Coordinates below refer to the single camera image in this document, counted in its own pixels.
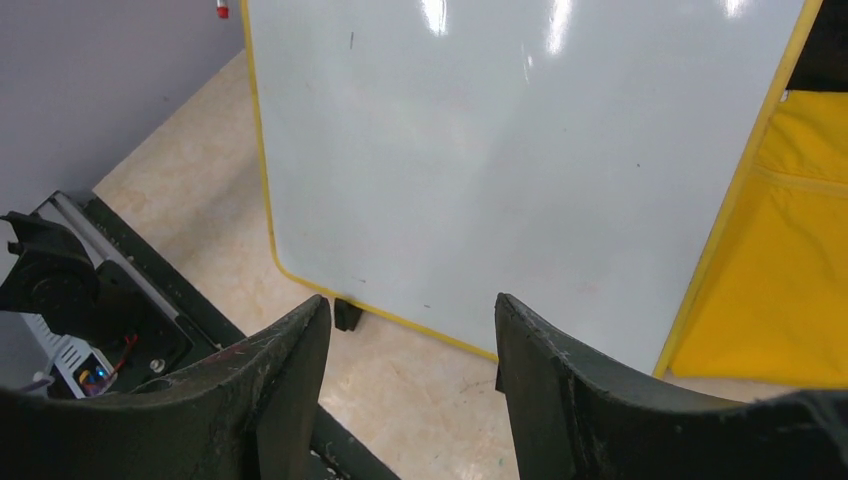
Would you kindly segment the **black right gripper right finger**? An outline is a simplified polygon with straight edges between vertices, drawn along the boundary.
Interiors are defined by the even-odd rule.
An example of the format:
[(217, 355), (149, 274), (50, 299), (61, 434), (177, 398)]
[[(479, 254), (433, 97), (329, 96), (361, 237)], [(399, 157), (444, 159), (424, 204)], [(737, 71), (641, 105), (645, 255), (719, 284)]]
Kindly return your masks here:
[(498, 373), (523, 479), (843, 479), (847, 394), (736, 402), (643, 374), (512, 295), (495, 305)]

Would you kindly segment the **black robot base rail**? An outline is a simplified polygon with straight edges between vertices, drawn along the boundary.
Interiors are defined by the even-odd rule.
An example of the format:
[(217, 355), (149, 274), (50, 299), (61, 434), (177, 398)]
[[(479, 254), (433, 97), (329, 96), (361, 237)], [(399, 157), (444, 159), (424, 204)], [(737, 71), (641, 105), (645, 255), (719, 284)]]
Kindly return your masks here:
[[(1, 309), (41, 315), (49, 330), (101, 349), (112, 363), (94, 380), (88, 360), (60, 381), (3, 387), (54, 400), (128, 393), (250, 336), (243, 335), (101, 200), (51, 201), (54, 215), (12, 212), (1, 247)], [(391, 470), (318, 402), (303, 479), (389, 479)]]

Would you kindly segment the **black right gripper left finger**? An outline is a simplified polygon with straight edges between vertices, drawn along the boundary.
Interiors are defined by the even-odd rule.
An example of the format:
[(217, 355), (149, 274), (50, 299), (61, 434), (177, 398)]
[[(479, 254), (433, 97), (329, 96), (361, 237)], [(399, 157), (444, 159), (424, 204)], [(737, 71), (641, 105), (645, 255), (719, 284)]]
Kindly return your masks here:
[(313, 296), (128, 393), (1, 394), (5, 479), (303, 479), (331, 331)]

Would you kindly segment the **yellow framed whiteboard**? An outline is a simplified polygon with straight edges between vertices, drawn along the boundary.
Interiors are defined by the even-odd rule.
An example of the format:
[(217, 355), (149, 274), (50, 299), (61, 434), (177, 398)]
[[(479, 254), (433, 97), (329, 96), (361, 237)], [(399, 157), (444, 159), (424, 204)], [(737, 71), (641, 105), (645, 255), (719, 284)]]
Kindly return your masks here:
[(246, 1), (290, 279), (480, 355), (509, 293), (669, 361), (817, 1)]

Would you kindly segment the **red capped white marker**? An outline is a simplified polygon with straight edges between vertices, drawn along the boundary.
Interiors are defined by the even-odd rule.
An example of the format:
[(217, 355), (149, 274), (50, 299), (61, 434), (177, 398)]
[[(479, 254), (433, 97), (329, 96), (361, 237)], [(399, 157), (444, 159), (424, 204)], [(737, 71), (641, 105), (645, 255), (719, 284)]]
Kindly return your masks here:
[(216, 14), (220, 19), (228, 19), (230, 9), (227, 0), (216, 0)]

